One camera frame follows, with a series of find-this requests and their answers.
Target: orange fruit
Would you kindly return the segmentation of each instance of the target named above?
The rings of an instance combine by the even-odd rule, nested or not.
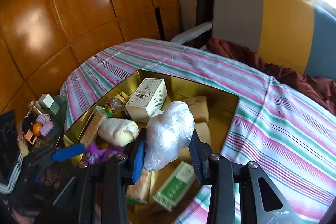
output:
[[[33,134],[35,136],[40,136],[41,135],[41,133],[40,133],[41,128],[42,128],[42,125],[40,123],[34,124],[34,126],[33,126]]]

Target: chair armrest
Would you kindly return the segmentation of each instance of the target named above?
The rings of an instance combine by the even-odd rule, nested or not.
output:
[[[204,22],[200,25],[197,25],[183,33],[178,34],[175,36],[170,42],[174,42],[177,44],[184,44],[192,39],[199,37],[202,33],[205,33],[212,28],[212,22]]]

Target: pink soap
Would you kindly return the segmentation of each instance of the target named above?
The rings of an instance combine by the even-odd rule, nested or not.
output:
[[[54,123],[52,121],[46,121],[44,126],[42,126],[40,133],[44,137],[54,128]]]

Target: bread roll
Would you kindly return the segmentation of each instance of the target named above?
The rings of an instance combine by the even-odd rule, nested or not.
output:
[[[210,136],[210,130],[206,122],[196,123],[195,129],[197,131],[198,137],[201,142],[208,143],[211,145],[211,136]],[[188,163],[191,163],[191,157],[189,153],[189,148],[185,147],[180,150],[180,154],[177,158],[178,161],[185,161]]]
[[[190,112],[194,116],[195,123],[209,122],[207,97],[196,96],[182,101],[188,105]]]

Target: metal screw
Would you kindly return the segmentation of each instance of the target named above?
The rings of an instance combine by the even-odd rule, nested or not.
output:
[[[116,155],[118,160],[124,160],[126,159],[127,155],[125,153],[119,153]]]
[[[249,167],[251,167],[251,168],[253,168],[253,169],[258,168],[258,166],[259,166],[255,161],[250,161],[250,162],[248,163],[248,165],[249,165]]]
[[[210,158],[212,158],[213,160],[219,160],[221,158],[221,156],[217,153],[212,153],[210,155]]]
[[[87,163],[87,161],[81,161],[79,164],[78,164],[78,167],[79,168],[86,168],[89,164]]]

